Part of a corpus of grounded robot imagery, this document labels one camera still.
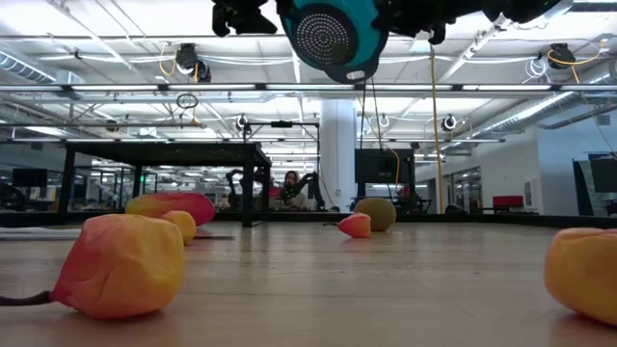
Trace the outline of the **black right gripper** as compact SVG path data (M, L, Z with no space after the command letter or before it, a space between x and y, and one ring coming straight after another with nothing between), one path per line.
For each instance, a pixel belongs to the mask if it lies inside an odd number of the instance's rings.
M385 15L391 32L408 37L427 32L431 44L441 44L447 25L479 12L481 5L482 0L385 0Z

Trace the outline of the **brown green kiwi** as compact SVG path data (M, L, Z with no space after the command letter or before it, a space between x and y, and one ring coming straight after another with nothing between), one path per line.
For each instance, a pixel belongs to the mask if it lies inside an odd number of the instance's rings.
M360 200L354 207L354 212L369 216L371 219L371 230L374 232L385 232L396 221L396 210L393 203L382 198Z

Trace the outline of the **silver air duct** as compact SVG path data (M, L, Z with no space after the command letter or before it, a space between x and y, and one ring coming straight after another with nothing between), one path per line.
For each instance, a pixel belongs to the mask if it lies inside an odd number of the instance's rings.
M0 46L0 70L5 70L35 84L78 85L86 83L84 78L72 71L47 69L21 53L2 46Z
M616 85L617 89L617 57L585 72L582 84L577 85L573 91L560 88L544 98L524 101L487 120L479 128L466 135L464 139L476 140L492 133L523 129L534 122L550 117L556 111L577 106L587 93L607 93L605 86L608 85Z

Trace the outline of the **small red pepper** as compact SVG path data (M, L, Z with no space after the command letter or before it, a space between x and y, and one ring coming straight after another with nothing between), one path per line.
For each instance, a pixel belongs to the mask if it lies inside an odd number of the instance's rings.
M352 238L372 236L371 218L364 213L354 213L338 223L327 223L327 226L336 226L339 231Z

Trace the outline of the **red yellow mango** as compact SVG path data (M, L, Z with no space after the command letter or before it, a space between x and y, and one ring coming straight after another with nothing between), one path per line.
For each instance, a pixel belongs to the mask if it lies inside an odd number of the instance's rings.
M160 218L171 211L189 213L196 225L209 223L216 214L214 203L198 193L153 193L132 199L124 208L126 214Z

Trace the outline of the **yellow orange toy pear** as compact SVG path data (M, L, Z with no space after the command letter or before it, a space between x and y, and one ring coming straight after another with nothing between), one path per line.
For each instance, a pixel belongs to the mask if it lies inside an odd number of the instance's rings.
M182 235L183 243L190 244L197 234L197 225L193 216L186 211L170 211L161 216L161 219L176 225Z
M617 327L617 228L558 231L546 252L544 282L564 307Z
M109 214L87 220L50 291L0 296L0 307L60 303L91 318L122 319L165 308L184 272L179 228L161 218Z

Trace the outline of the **teal collapsible colander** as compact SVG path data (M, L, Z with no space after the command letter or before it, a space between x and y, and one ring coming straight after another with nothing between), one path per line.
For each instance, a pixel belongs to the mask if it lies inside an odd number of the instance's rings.
M278 3L284 29L296 55L340 84L371 78L389 31L375 0L288 0Z

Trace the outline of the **white round column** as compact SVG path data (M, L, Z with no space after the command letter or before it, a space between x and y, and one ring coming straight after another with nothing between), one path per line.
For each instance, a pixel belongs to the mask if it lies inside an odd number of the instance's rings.
M325 99L320 115L320 176L328 209L350 211L356 195L357 110L353 99Z

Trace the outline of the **black computer monitor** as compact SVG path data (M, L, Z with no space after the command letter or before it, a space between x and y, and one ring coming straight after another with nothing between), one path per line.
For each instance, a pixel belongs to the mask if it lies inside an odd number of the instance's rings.
M595 191L617 193L617 158L609 154L588 155Z
M12 185L14 187L46 187L48 181L47 169L13 169Z

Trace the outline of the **black display screen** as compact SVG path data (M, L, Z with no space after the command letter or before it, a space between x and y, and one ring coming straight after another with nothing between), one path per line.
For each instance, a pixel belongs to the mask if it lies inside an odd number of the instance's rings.
M415 163L413 149L356 149L356 200L368 197L369 184L381 184L386 186L386 192L378 197L390 199L399 214L416 209Z

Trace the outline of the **long ceiling light bar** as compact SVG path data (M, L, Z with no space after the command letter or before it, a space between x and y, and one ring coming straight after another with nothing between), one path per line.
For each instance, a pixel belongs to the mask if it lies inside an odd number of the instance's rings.
M153 92L617 92L613 84L144 84L144 85L0 85L2 93L153 93Z

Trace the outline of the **black upright panel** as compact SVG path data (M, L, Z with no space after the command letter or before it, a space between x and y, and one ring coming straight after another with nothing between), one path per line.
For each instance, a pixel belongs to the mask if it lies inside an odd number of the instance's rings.
M587 184L579 161L573 162L577 210L579 216L594 216L592 202L589 197Z

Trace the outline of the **person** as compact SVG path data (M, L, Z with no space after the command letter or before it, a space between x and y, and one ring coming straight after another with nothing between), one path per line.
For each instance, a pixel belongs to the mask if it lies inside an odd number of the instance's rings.
M299 176L297 172L289 171L285 174L281 197L282 203L286 208L293 210L306 208L305 195L296 189L298 182Z

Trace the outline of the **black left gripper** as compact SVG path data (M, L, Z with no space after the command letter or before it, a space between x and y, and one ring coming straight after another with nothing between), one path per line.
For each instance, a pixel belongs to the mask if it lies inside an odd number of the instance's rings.
M278 32L277 26L261 14L260 6L267 0L212 0L212 31L220 38L234 29L237 35Z

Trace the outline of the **black perforated metal stand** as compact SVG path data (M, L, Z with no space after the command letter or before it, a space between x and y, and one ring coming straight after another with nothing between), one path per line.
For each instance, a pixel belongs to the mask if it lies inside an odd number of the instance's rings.
M141 188L141 175L145 167L179 166L179 167L234 167L242 170L244 185L242 186L241 224L252 227L254 218L262 222L269 219L269 189L272 163L261 148L255 143L208 143L208 142L104 142L102 140L83 141L69 139L65 144L66 156L63 170L63 181L57 213L66 217L68 205L72 197L72 187L75 174L75 155L78 153L109 159L128 164L134 168L135 183L133 193L138 194ZM254 170L261 168L264 177L261 179L261 211L256 213L254 203Z

